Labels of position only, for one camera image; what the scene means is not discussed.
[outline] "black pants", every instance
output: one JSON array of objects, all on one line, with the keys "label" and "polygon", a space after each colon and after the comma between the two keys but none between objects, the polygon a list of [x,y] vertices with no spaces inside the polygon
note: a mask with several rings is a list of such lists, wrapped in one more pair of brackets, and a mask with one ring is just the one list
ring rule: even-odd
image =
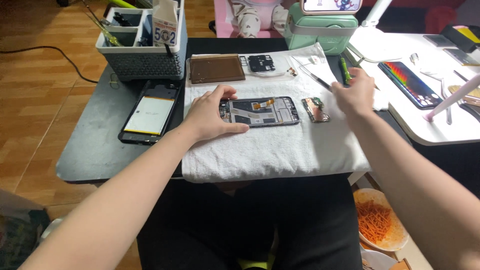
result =
[{"label": "black pants", "polygon": [[254,181],[234,197],[213,184],[171,180],[137,237],[144,270],[239,270],[266,261],[275,227],[274,270],[362,269],[347,175]]}]

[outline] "tiled floor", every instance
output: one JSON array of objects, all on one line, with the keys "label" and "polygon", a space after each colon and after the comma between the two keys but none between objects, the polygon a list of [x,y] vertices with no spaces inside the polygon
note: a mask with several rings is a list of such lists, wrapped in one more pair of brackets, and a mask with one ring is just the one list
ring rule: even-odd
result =
[{"label": "tiled floor", "polygon": [[[101,16],[107,2],[89,0]],[[97,80],[107,62],[95,48],[99,29],[80,3],[59,8],[55,0],[2,1],[0,50],[56,46],[82,74]],[[215,37],[213,0],[186,0],[190,37]],[[72,210],[96,188],[71,185],[55,174],[60,157],[95,84],[78,76],[52,49],[0,54],[0,188],[48,208],[52,218]],[[117,269],[140,269],[133,243]]]}]

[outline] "orange food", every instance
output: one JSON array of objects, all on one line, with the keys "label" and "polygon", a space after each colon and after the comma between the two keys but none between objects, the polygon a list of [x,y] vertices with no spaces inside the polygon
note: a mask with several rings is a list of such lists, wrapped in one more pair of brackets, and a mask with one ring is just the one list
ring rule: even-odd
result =
[{"label": "orange food", "polygon": [[373,200],[356,203],[355,206],[357,207],[360,233],[374,244],[385,239],[392,226],[390,219],[392,210],[374,203]]}]

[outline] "baby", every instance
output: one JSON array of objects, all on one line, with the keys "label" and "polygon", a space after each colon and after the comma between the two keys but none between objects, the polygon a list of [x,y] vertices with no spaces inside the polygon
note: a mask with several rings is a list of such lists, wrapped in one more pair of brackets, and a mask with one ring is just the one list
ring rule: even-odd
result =
[{"label": "baby", "polygon": [[257,37],[260,29],[274,28],[281,35],[287,22],[288,10],[282,0],[231,0],[238,20],[240,33],[237,37]]}]

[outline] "white towel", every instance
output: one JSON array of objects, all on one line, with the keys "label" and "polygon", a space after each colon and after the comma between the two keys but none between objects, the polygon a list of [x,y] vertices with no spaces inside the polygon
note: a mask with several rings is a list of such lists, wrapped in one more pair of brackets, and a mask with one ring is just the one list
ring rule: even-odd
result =
[{"label": "white towel", "polygon": [[[309,63],[312,55],[322,63],[309,64],[309,71],[330,83],[336,81],[322,48],[317,43],[302,49],[268,53],[294,56]],[[299,64],[292,60],[299,70]],[[235,84],[239,98],[291,97],[300,123],[251,128],[244,134],[228,134],[195,144],[183,157],[182,174],[196,183],[225,182],[276,177],[302,177],[342,172],[367,172],[370,165],[357,138],[349,129],[335,97],[302,73],[293,80]],[[185,87],[185,108],[214,86]],[[331,120],[312,123],[301,100],[318,97]]]}]

